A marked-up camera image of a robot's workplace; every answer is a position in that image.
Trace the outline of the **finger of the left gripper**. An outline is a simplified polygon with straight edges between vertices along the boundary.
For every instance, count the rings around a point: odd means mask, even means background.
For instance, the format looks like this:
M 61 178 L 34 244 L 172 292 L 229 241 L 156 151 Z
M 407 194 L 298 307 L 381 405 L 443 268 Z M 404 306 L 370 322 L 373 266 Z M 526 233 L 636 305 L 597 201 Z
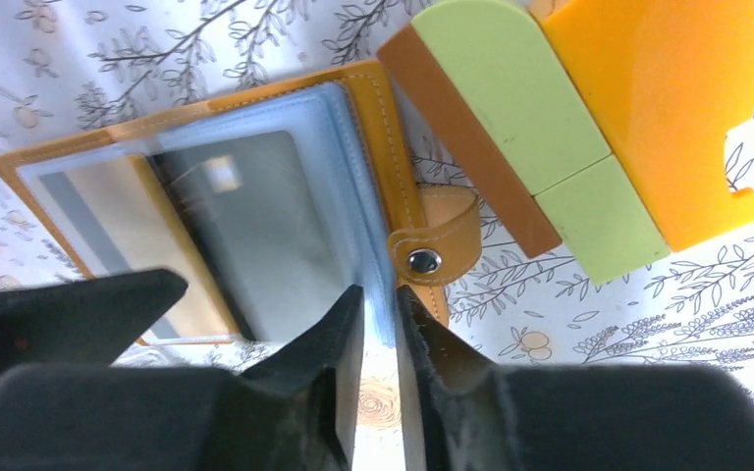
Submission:
M 0 291 L 0 375 L 29 362 L 110 364 L 186 293 L 168 269 Z

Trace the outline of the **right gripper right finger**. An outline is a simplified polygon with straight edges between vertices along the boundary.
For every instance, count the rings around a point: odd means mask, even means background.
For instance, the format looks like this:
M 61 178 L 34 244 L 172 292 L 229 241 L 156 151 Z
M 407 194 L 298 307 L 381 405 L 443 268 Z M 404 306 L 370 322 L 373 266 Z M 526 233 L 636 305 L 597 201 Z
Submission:
M 754 405 L 702 366 L 508 366 L 398 288 L 409 470 L 754 470 Z

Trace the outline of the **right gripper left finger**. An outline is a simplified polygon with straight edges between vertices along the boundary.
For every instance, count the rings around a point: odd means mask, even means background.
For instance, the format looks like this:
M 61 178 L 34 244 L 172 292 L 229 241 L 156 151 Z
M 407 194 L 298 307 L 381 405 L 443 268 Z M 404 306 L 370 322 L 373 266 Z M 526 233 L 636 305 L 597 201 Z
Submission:
M 0 376 L 0 470 L 348 470 L 363 290 L 240 374 L 31 364 Z

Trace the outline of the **tan leather card holder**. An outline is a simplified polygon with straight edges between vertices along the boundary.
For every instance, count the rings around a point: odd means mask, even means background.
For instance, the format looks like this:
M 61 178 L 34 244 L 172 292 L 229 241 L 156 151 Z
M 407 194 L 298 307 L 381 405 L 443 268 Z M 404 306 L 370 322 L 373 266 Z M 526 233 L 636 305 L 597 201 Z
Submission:
M 187 280 L 147 345 L 286 342 L 350 285 L 392 344 L 395 287 L 447 321 L 481 252 L 477 195 L 416 185 L 373 60 L 16 150 L 0 177 L 83 275 Z

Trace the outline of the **toy brick stack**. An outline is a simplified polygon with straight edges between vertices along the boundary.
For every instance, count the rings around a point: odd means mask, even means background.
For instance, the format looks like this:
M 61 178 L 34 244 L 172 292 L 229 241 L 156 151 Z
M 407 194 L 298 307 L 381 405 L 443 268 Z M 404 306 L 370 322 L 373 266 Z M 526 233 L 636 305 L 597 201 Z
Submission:
M 599 285 L 754 222 L 754 1 L 440 1 L 377 58 L 528 257 Z

